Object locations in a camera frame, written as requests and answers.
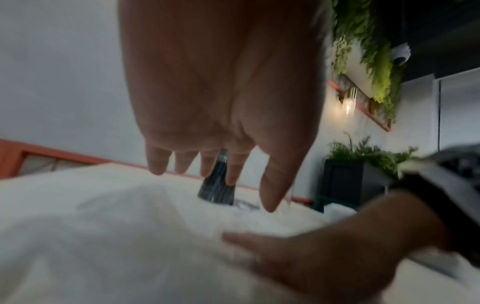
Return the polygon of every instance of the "black bottle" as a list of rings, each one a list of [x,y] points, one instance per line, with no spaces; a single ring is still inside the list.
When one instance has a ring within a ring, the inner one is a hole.
[[[228,186],[225,183],[226,174],[227,151],[222,150],[211,175],[203,181],[198,197],[216,204],[233,205],[235,186]]]

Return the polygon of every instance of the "wrist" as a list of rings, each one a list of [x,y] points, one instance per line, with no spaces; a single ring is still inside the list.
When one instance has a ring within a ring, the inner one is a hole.
[[[442,220],[422,200],[406,191],[394,191],[373,201],[355,220],[400,258],[424,247],[450,246],[450,233]]]

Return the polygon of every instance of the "wall lamp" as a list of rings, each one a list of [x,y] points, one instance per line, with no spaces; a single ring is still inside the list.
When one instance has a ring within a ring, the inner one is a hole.
[[[345,113],[347,117],[353,116],[355,112],[355,106],[357,105],[357,93],[359,89],[357,87],[352,87],[345,91],[343,94],[338,94],[336,97],[341,103],[341,110]]]

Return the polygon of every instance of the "sleeve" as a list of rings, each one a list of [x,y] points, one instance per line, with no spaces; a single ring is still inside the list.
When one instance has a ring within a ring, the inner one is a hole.
[[[480,144],[442,150],[404,171],[393,188],[429,205],[452,234],[454,249],[480,266]]]

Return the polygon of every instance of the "finger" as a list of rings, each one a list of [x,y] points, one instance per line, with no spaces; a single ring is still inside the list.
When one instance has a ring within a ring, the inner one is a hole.
[[[234,154],[229,153],[226,158],[226,177],[225,183],[229,186],[233,186],[237,183],[247,161],[249,153]]]
[[[262,262],[286,265],[293,258],[286,238],[230,232],[221,237],[223,241],[259,256]]]
[[[200,155],[200,176],[208,177],[215,167],[215,163],[217,162],[217,159],[220,155],[220,150],[201,151]]]
[[[184,174],[198,153],[198,151],[175,152],[175,172]]]
[[[282,160],[271,155],[260,182],[260,199],[268,212],[274,212],[292,187],[306,153]]]
[[[146,151],[146,162],[148,164],[148,169],[152,174],[162,175],[167,170],[169,165],[171,151],[164,149],[156,148],[149,144],[145,147]]]

